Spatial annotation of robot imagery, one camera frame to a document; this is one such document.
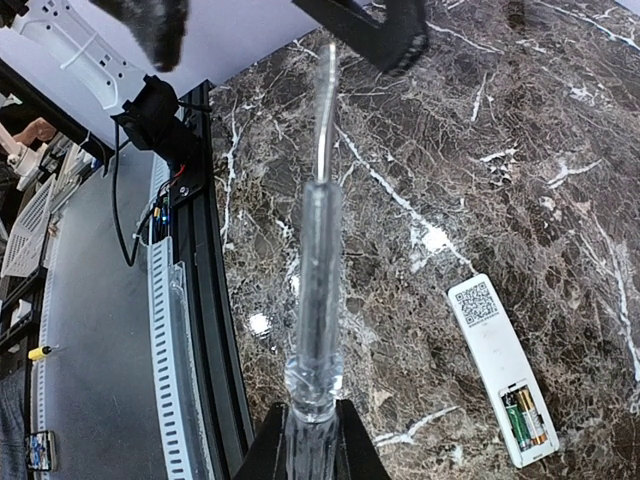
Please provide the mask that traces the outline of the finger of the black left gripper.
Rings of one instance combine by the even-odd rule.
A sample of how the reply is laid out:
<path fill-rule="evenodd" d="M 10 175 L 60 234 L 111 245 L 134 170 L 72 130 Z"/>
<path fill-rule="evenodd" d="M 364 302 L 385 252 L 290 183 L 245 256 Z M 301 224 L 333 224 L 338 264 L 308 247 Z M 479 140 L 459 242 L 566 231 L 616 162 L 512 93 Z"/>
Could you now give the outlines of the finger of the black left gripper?
<path fill-rule="evenodd" d="M 423 1 L 387 1 L 383 21 L 355 1 L 294 0 L 293 4 L 381 72 L 409 69 L 428 48 Z"/>

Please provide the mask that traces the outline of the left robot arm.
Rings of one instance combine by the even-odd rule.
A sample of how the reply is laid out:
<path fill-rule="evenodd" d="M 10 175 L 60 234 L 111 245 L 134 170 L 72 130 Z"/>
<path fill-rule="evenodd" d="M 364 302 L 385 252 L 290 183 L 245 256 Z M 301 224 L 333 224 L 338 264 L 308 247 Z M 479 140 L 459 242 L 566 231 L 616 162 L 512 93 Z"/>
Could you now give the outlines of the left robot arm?
<path fill-rule="evenodd" d="M 120 21 L 157 72 L 179 63 L 186 34 L 186 1 L 99 1 Z M 355 1 L 298 1 L 296 7 L 382 72 L 410 68 L 428 44 L 425 5 L 390 1 L 379 21 Z M 178 97 L 157 76 L 120 56 L 67 1 L 4 1 L 1 25 L 44 47 L 62 69 L 97 98 L 118 128 L 140 150 L 165 160 L 185 157 L 194 139 L 174 115 Z"/>

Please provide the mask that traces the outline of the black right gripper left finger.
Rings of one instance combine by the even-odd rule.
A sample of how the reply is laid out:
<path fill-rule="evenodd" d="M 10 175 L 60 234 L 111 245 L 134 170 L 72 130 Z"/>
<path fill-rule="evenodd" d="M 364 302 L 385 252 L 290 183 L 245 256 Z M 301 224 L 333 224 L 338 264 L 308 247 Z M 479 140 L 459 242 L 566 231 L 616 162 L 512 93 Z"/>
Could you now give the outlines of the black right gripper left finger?
<path fill-rule="evenodd" d="M 286 423 L 289 407 L 275 402 L 251 444 L 234 480 L 286 480 Z"/>

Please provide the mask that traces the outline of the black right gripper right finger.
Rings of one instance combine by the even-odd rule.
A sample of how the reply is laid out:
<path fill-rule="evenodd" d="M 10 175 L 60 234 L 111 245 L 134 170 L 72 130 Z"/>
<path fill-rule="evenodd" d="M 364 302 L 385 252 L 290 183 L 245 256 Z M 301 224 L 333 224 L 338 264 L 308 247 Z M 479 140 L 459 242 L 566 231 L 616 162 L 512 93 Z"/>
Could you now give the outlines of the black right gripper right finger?
<path fill-rule="evenodd" d="M 335 456 L 338 480 L 390 480 L 354 404 L 338 400 L 339 427 Z"/>

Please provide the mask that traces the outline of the white remote control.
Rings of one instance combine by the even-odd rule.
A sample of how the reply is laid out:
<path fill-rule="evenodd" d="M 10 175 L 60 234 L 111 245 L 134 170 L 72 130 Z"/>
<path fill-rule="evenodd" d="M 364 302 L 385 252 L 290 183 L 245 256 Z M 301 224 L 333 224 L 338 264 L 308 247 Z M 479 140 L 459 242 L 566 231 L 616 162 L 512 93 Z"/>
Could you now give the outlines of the white remote control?
<path fill-rule="evenodd" d="M 559 440 L 533 370 L 489 277 L 478 274 L 447 291 L 449 303 L 480 373 L 512 463 L 522 469 L 559 449 Z M 521 451 L 503 398 L 527 387 L 547 434 Z"/>

